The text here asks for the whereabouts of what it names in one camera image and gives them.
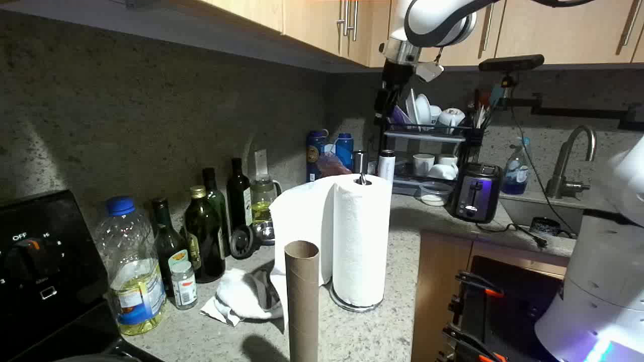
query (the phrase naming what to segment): kitchen sink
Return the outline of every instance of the kitchen sink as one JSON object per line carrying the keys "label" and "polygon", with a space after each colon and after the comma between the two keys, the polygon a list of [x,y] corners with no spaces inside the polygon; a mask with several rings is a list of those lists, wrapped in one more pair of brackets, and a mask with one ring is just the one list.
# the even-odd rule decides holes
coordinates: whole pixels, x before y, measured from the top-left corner
{"label": "kitchen sink", "polygon": [[509,219],[516,226],[522,226],[524,229],[529,229],[532,218],[546,218],[546,219],[554,219],[557,224],[559,218],[565,222],[565,228],[561,224],[564,229],[572,231],[572,233],[579,233],[581,228],[581,218],[584,218],[584,208],[581,204],[561,204],[561,202],[554,202],[554,209],[557,212],[557,215],[548,208],[546,200],[530,200],[530,198],[498,198],[502,209],[507,212]]}

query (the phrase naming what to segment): black appliance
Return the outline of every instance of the black appliance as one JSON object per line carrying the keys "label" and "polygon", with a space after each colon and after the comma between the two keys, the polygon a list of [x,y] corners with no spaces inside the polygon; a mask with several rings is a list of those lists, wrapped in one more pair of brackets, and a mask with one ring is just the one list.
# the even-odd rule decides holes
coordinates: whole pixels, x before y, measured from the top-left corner
{"label": "black appliance", "polygon": [[[475,338],[484,349],[507,362],[555,362],[539,343],[535,321],[546,313],[564,281],[486,257],[473,257],[470,273],[484,278],[502,297],[491,297],[486,288],[462,291],[458,331]],[[480,349],[456,343],[453,359],[478,362]]]}
{"label": "black appliance", "polygon": [[104,291],[71,190],[0,208],[0,359],[158,362],[121,338]]}
{"label": "black appliance", "polygon": [[465,163],[462,173],[448,197],[453,218],[488,224],[495,218],[500,184],[500,166]]}

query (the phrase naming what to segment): granite countertop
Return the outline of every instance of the granite countertop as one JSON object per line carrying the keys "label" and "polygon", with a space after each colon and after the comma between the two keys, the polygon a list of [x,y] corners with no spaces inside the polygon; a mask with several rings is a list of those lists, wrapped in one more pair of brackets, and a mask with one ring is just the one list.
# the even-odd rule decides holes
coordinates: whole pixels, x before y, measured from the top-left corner
{"label": "granite countertop", "polygon": [[[498,204],[495,219],[484,229],[500,229],[509,215]],[[516,231],[486,233],[475,224],[451,218],[443,208],[430,208],[418,198],[394,195],[393,224],[389,237],[383,301],[366,313],[352,313],[337,307],[327,290],[320,290],[320,359],[389,359],[409,362],[413,351],[413,320],[417,300],[420,236],[441,231],[470,242],[495,243],[512,249],[526,249],[552,257],[569,257],[572,240],[550,240],[546,249]],[[257,249],[249,259],[228,259],[228,267],[252,272],[270,263],[273,247]],[[225,359],[225,362],[273,362],[288,359],[288,338],[280,324],[242,321],[235,327],[211,320],[201,312],[213,295],[215,281],[198,286],[198,301],[191,310],[165,305],[163,321],[142,336],[128,336],[134,346],[170,359]]]}

